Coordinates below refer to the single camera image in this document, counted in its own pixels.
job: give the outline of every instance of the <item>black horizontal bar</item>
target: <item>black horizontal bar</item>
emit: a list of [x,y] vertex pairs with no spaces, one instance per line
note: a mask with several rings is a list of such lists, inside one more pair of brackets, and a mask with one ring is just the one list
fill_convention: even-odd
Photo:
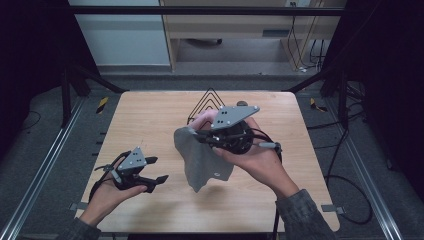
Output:
[[260,16],[343,16],[360,11],[344,8],[307,7],[197,7],[197,6],[49,6],[48,10],[74,14],[112,15],[260,15]]

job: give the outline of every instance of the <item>power outlet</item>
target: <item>power outlet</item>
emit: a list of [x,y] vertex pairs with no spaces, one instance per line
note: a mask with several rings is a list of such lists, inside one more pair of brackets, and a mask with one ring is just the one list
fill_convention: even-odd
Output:
[[286,7],[309,7],[311,0],[287,0]]

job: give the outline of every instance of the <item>yellow and black tape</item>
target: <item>yellow and black tape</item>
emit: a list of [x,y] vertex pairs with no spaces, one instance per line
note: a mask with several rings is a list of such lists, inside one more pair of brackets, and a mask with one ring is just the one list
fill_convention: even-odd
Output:
[[96,110],[97,114],[102,114],[108,99],[109,99],[108,97],[104,97],[102,98],[102,100],[100,100],[99,107],[97,107],[97,110]]
[[317,109],[317,110],[319,110],[319,111],[321,111],[321,112],[327,112],[327,111],[328,111],[326,107],[318,107],[318,106],[315,104],[315,99],[313,99],[313,98],[311,98],[311,108],[312,108],[312,109]]

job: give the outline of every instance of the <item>sleeve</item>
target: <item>sleeve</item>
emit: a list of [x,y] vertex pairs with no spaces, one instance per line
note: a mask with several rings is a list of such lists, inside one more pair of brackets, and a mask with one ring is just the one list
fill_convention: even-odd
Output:
[[305,189],[275,203],[287,239],[337,239]]
[[75,218],[71,225],[59,234],[60,240],[95,240],[100,237],[100,229],[94,228],[79,218]]

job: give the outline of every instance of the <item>table top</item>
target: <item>table top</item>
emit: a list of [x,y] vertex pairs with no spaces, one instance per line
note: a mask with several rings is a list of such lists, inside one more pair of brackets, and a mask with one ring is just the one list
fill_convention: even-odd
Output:
[[[205,92],[125,92],[122,94],[94,167],[110,164],[120,153],[140,146],[146,157],[158,161],[141,176],[169,175],[152,194],[143,193],[119,205],[100,224],[104,232],[224,233],[272,232],[274,193],[245,171],[234,167],[228,181],[210,179],[198,193],[188,185],[184,160],[174,146],[174,131],[187,118]],[[318,209],[332,204],[306,130],[296,97],[288,92],[217,93],[226,106],[240,100],[260,106],[254,114],[261,129],[283,148],[283,165],[299,188],[309,191]],[[103,171],[93,171],[82,197],[88,201],[93,184]],[[334,212],[323,213],[333,231],[339,229]],[[279,231],[284,231],[282,221]]]

